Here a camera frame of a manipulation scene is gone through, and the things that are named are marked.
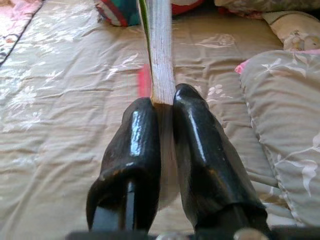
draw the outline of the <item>bed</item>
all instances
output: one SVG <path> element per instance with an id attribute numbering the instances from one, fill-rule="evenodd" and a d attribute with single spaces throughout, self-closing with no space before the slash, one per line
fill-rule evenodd
<path id="1" fill-rule="evenodd" d="M 145 63 L 139 26 L 98 21 L 91 0 L 46 0 L 0 68 L 0 238 L 64 239 L 87 229 L 86 197 Z M 201 7 L 173 20 L 176 83 L 194 86 L 238 151 L 268 224 L 296 225 L 252 129 L 234 69 L 281 50 L 263 20 Z M 192 232 L 179 197 L 150 233 Z"/>

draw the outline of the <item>pink blanket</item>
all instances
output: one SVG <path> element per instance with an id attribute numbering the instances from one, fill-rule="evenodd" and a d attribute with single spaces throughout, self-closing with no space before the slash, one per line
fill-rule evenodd
<path id="1" fill-rule="evenodd" d="M 0 65 L 41 5 L 42 0 L 0 0 Z"/>

